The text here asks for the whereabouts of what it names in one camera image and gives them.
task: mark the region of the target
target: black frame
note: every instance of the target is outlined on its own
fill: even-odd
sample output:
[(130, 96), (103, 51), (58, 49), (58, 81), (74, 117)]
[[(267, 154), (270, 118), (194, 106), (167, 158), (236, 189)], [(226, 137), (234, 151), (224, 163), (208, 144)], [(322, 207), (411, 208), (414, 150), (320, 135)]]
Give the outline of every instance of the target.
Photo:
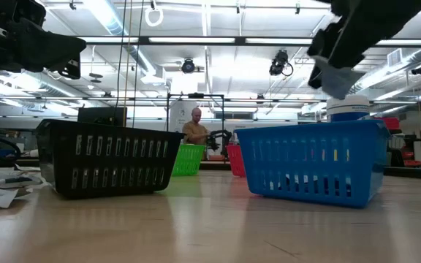
[[(94, 37), (101, 37), (101, 38), (111, 38), (115, 39), (118, 38), (118, 42), (111, 42), (111, 41), (98, 41), (98, 42), (89, 42), (87, 41), (87, 45), (121, 45), (120, 38), (122, 36), (73, 36), (73, 37), (79, 37), (79, 38), (94, 38)], [(235, 39), (234, 42), (186, 42), (186, 41), (176, 41), (176, 42), (151, 42), (150, 37), (152, 38), (175, 38), (175, 39), (181, 39), (181, 38), (193, 38), (193, 39), (221, 39), (221, 38), (233, 38)], [(128, 37), (124, 37), (123, 45), (130, 44), (130, 45), (202, 45), (202, 46), (254, 46), (254, 47), (309, 47), (311, 46), (311, 42), (307, 43), (300, 43), (297, 42), (297, 39), (310, 39), (312, 40), (313, 37), (243, 37), (243, 36), (131, 36), (131, 38), (137, 39), (137, 41), (129, 41)], [(248, 43), (247, 39), (293, 39), (293, 43)], [(394, 38), (392, 40), (421, 40), (421, 38), (410, 38), (410, 39), (399, 39)], [(409, 45), (374, 45), (373, 47), (416, 47), (421, 48), (421, 44), (409, 44)]]

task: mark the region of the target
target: plastic basket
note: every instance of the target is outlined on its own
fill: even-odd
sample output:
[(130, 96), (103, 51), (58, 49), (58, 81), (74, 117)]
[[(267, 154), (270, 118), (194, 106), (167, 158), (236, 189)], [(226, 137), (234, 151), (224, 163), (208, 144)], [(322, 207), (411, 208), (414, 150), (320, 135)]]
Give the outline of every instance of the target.
[(254, 194), (365, 207), (382, 185), (390, 136), (383, 121), (236, 132)]
[(241, 148), (239, 145), (227, 146), (228, 157), (230, 158), (230, 166), (234, 176), (245, 177), (245, 165), (241, 156)]
[(180, 145), (172, 175), (197, 175), (204, 150), (204, 145)]
[(42, 176), (69, 198), (160, 191), (184, 134), (73, 121), (37, 127)]

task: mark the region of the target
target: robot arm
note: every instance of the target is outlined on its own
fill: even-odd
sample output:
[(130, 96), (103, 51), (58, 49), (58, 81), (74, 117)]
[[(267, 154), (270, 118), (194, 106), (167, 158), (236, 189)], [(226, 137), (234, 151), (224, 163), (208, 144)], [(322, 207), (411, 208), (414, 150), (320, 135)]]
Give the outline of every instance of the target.
[(86, 42), (44, 31), (45, 16), (45, 8), (34, 0), (0, 0), (0, 70), (46, 68), (79, 79), (80, 52)]
[[(392, 38), (421, 11), (421, 0), (317, 1), (329, 3), (332, 13), (341, 19), (317, 32), (307, 54), (325, 58), (336, 69), (360, 63), (365, 58), (363, 52), (382, 39)], [(316, 63), (308, 84), (320, 88), (322, 73)]]

